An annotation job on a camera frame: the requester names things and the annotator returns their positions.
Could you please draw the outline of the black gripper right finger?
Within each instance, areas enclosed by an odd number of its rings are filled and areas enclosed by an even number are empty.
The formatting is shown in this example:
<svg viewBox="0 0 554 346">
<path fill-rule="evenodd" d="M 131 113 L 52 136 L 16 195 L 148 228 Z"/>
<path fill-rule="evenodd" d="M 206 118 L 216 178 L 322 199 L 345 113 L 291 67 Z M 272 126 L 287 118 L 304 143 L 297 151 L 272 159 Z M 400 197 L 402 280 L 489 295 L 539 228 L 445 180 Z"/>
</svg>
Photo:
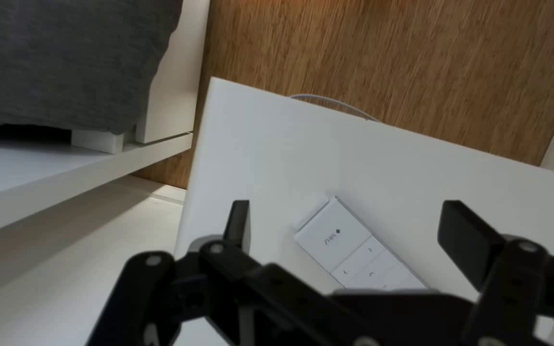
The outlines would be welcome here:
<svg viewBox="0 0 554 346">
<path fill-rule="evenodd" d="M 545 245 L 500 234 L 460 199 L 443 203 L 437 240 L 479 291 L 466 346 L 547 346 L 535 336 L 539 316 L 554 318 L 554 255 Z"/>
</svg>

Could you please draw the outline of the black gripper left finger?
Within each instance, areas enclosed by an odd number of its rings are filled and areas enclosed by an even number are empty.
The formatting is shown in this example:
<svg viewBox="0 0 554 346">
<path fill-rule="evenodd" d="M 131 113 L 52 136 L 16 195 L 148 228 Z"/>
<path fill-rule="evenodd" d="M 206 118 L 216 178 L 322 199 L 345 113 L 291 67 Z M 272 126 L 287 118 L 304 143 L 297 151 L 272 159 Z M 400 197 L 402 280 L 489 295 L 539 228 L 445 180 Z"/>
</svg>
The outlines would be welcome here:
<svg viewBox="0 0 554 346">
<path fill-rule="evenodd" d="M 87 346 L 173 346 L 195 318 L 208 318 L 227 343 L 272 346 L 272 322 L 243 284 L 258 266 L 248 240 L 250 201 L 235 199 L 225 230 L 198 238 L 181 259 L 166 251 L 133 255 Z"/>
</svg>

